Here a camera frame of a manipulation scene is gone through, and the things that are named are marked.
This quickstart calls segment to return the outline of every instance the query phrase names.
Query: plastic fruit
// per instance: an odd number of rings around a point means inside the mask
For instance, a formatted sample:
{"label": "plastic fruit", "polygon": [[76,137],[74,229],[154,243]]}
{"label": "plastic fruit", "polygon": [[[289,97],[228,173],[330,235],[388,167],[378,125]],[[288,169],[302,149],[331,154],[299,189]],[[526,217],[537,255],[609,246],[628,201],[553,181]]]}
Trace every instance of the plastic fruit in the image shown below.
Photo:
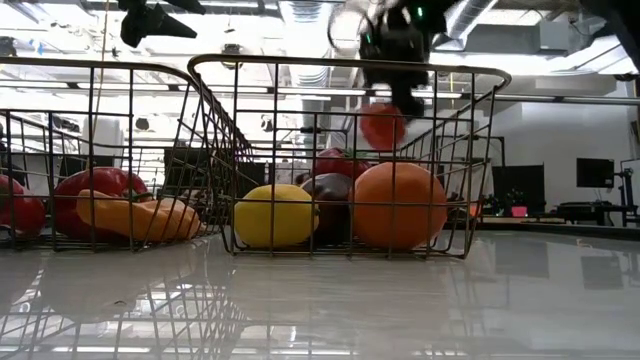
{"label": "plastic fruit", "polygon": [[[91,190],[82,190],[78,196],[89,197]],[[129,208],[132,210],[131,228]],[[93,211],[97,229],[126,237],[133,230],[131,235],[137,241],[189,240],[200,228],[200,218],[196,211],[182,201],[171,198],[129,204],[128,200],[114,200],[112,196],[94,191]],[[78,199],[76,212],[85,224],[91,225],[90,199]]]}
{"label": "plastic fruit", "polygon": [[[91,239],[91,225],[85,224],[76,212],[76,199],[59,196],[78,196],[80,191],[90,189],[91,176],[89,170],[76,173],[58,183],[55,189],[55,229],[72,239]],[[136,202],[152,200],[144,181],[133,174],[131,177],[133,197]],[[113,197],[129,198],[129,172],[114,167],[93,168],[93,190]],[[117,241],[127,239],[112,231],[96,229],[98,241]]]}
{"label": "plastic fruit", "polygon": [[[244,199],[270,201],[271,189],[272,185],[255,188]],[[318,227],[318,211],[311,206],[311,196],[298,186],[276,184],[275,200],[308,201],[309,203],[275,203],[274,247],[291,246],[305,241]],[[252,247],[270,247],[270,202],[239,201],[234,207],[234,217],[234,228],[240,240]]]}
{"label": "plastic fruit", "polygon": [[[13,182],[13,195],[9,199],[10,181]],[[16,236],[36,237],[46,224],[46,210],[42,201],[35,197],[18,197],[33,195],[31,191],[22,187],[15,179],[7,175],[0,175],[0,226],[15,225]],[[14,219],[11,220],[11,202],[13,202]]]}
{"label": "plastic fruit", "polygon": [[393,151],[393,143],[402,142],[407,131],[404,117],[398,108],[391,104],[378,103],[363,107],[362,112],[365,115],[360,118],[360,131],[372,148],[378,151]]}
{"label": "plastic fruit", "polygon": [[[432,206],[429,210],[428,204],[444,205],[447,197],[438,179],[432,177],[429,171],[414,164],[397,163],[395,199],[392,199],[393,168],[393,163],[383,163],[367,170],[356,180],[356,203],[389,205],[355,205],[354,230],[360,240],[369,246],[388,248],[391,245],[394,249],[410,250],[426,243],[442,230],[447,221],[447,208]],[[395,203],[425,205],[396,205],[394,217],[392,200]]]}
{"label": "plastic fruit", "polygon": [[[352,158],[353,155],[350,151],[334,147],[322,150],[318,153],[318,156],[333,157],[335,159],[316,159],[316,166],[313,171],[314,175],[336,173],[350,178],[354,177],[353,161],[349,159]],[[367,161],[356,160],[355,178],[357,179],[358,176],[367,171],[370,167],[371,165]]]}
{"label": "plastic fruit", "polygon": [[[348,201],[353,180],[342,174],[322,174],[301,185],[309,194],[315,193],[316,200]],[[347,204],[319,204],[320,224],[314,233],[314,244],[330,245],[348,241],[351,211]]]}

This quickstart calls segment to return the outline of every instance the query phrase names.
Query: pink object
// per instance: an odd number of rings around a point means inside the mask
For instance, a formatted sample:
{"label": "pink object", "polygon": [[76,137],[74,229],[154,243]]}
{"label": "pink object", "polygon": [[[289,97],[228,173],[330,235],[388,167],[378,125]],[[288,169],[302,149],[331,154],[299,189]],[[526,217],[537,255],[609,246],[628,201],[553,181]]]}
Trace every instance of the pink object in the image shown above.
{"label": "pink object", "polygon": [[511,216],[513,217],[527,217],[526,206],[513,206],[511,208]]}

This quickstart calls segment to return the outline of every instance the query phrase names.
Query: orange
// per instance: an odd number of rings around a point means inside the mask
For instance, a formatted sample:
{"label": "orange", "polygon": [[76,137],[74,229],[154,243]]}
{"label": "orange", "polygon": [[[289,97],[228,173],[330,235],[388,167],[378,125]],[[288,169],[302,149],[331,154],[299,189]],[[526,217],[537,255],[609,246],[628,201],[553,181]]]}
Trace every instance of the orange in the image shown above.
{"label": "orange", "polygon": [[[447,197],[437,178],[426,169],[409,163],[395,164],[395,187],[392,187],[393,169],[393,163],[383,163],[367,170],[356,180],[356,203],[387,205],[355,205],[354,230],[360,240],[371,247],[388,248],[393,244],[394,249],[410,250],[426,243],[442,230],[447,221],[447,208],[432,206],[429,209],[429,204],[444,205]],[[424,206],[396,205],[394,217],[393,200],[396,204]]]}

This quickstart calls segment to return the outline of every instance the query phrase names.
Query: yellow lemon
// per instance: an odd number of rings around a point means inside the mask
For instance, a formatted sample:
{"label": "yellow lemon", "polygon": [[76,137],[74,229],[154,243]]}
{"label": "yellow lemon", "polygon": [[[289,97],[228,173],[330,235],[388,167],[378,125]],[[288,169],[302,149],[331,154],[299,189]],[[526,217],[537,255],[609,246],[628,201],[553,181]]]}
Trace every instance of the yellow lemon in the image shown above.
{"label": "yellow lemon", "polygon": [[[244,199],[271,200],[271,185],[251,190]],[[273,246],[282,247],[303,242],[318,227],[318,212],[311,206],[311,196],[295,185],[276,184]],[[309,201],[278,203],[278,200]],[[270,246],[271,203],[239,201],[234,208],[236,235],[245,244],[258,248]]]}

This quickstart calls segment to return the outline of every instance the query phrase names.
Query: metal wire basket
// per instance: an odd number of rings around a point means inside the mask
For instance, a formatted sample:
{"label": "metal wire basket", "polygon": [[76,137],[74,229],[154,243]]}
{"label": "metal wire basket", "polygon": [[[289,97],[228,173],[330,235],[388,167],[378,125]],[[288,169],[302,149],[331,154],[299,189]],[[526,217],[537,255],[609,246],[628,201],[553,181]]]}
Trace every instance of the metal wire basket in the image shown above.
{"label": "metal wire basket", "polygon": [[[189,75],[166,66],[127,62],[0,58],[0,65],[35,67],[42,73],[72,68],[78,77],[77,82],[62,83],[64,94],[77,101],[57,102],[54,93],[62,90],[54,88],[60,83],[38,81],[11,89],[10,94],[34,99],[33,107],[0,109],[0,187],[2,198],[9,200],[3,201],[0,214],[1,225],[8,228],[0,247],[139,250],[209,235],[227,225],[233,175],[230,138],[236,153],[250,154],[251,149],[242,134],[232,130],[232,119],[215,97],[208,91],[199,93],[200,85]],[[109,82],[114,76],[128,83]],[[175,100],[154,99],[158,91]],[[144,125],[137,126],[143,130],[136,128],[138,121],[146,121],[135,115],[145,101],[163,109],[158,112],[173,114],[161,129],[164,134],[145,133]],[[120,182],[105,179],[113,174],[104,167],[118,169],[114,171]],[[83,173],[85,181],[71,186],[72,193],[61,191],[61,184],[74,173]],[[134,188],[139,181],[144,185]],[[78,196],[80,190],[90,191]],[[141,213],[138,196],[157,201],[146,201],[146,212]],[[80,223],[74,212],[87,200],[89,219],[84,214]],[[100,203],[106,213],[100,213]],[[116,203],[119,207],[107,205]],[[42,223],[32,219],[40,217]],[[105,227],[105,221],[111,223]],[[119,232],[110,228],[114,224]]]}
{"label": "metal wire basket", "polygon": [[[231,56],[221,54],[207,54],[196,56],[188,64],[188,71],[194,79],[202,82],[200,72],[206,71],[207,66],[222,62],[227,67],[234,68],[235,83],[233,91],[234,106],[231,116],[231,128],[236,128],[241,114],[263,114],[268,116],[272,124],[265,131],[272,132],[270,141],[261,144],[254,143],[252,151],[237,148],[238,139],[242,136],[239,132],[231,134],[231,153],[235,154],[230,159],[234,181],[231,183],[230,196],[233,205],[242,202],[268,203],[271,212],[267,215],[270,219],[270,230],[265,235],[267,246],[247,246],[243,239],[238,239],[236,235],[237,221],[235,216],[231,217],[230,236],[225,237],[227,251],[232,254],[344,254],[348,256],[356,254],[382,254],[391,257],[394,254],[405,254],[410,256],[455,256],[465,258],[469,252],[473,233],[476,225],[476,218],[481,214],[484,198],[484,187],[487,168],[490,163],[490,139],[491,125],[493,122],[494,100],[496,93],[506,87],[511,81],[509,74],[488,68],[460,67],[460,66],[435,66],[427,64],[399,63],[399,62],[374,62],[345,59],[307,59],[307,58],[285,58],[266,56]],[[239,69],[246,64],[263,64],[274,73],[273,87],[263,91],[263,96],[271,99],[267,108],[240,108],[238,97],[241,94],[250,92],[240,79]],[[344,87],[333,86],[331,88],[296,88],[288,84],[292,77],[290,69],[298,67],[305,69],[311,67],[325,67],[330,71],[347,70],[357,74],[358,69],[371,67],[384,69],[385,71],[413,71],[429,72],[435,85],[432,88],[418,91],[427,98],[425,104],[430,111],[426,111],[428,116],[417,118],[412,127],[417,128],[419,133],[414,133],[408,137],[409,141],[401,144],[394,144],[393,149],[388,152],[372,151],[363,149],[362,139],[359,138],[359,122],[363,115],[380,116],[380,114],[363,113],[360,105],[367,103],[376,97],[389,97],[388,90],[372,90],[353,88],[353,84],[344,84]],[[465,86],[456,85],[460,81],[465,82]],[[332,101],[333,97],[346,97],[346,101],[341,103],[344,110],[332,111],[329,106],[316,106],[311,110],[302,106],[302,109],[283,108],[281,102],[287,96],[299,96],[304,101],[305,97],[327,97],[326,102]],[[484,116],[479,117],[476,112],[483,111]],[[297,122],[291,124],[290,117],[297,117]],[[432,175],[431,185],[434,181],[440,181],[445,189],[448,200],[446,203],[436,204],[413,203],[402,204],[390,201],[380,204],[358,203],[354,197],[343,199],[342,201],[326,201],[319,199],[315,191],[312,191],[310,201],[306,200],[282,200],[276,199],[276,183],[295,183],[296,172],[298,175],[311,173],[316,169],[317,162],[329,159],[319,156],[319,151],[325,149],[327,144],[338,143],[340,147],[350,147],[353,149],[351,155],[346,160],[353,164],[355,173],[356,162],[366,160],[371,163],[391,162],[393,164],[392,178],[396,179],[396,164],[413,163],[424,167]],[[269,168],[268,175],[262,179],[253,176],[251,164],[265,163]],[[312,188],[315,189],[315,181],[312,181]],[[246,199],[242,198],[247,194],[247,188],[269,184],[271,186],[270,199]],[[353,176],[351,189],[356,188],[355,176]],[[331,245],[320,244],[316,241],[313,231],[313,216],[309,219],[310,236],[306,242],[290,246],[280,246],[274,242],[274,227],[276,227],[276,216],[273,216],[274,209],[278,204],[295,203],[311,204],[312,209],[316,206],[332,203],[347,205],[350,211],[351,224],[349,225],[349,236],[343,241]],[[424,239],[425,244],[412,248],[409,251],[399,251],[393,246],[395,239],[389,240],[387,247],[366,246],[360,241],[356,231],[354,231],[353,219],[354,208],[357,206],[386,206],[391,208],[392,227],[396,225],[397,209],[402,206],[422,206],[429,209],[445,207],[447,209],[447,222],[443,231],[431,239]],[[240,226],[254,226],[244,223]]]}

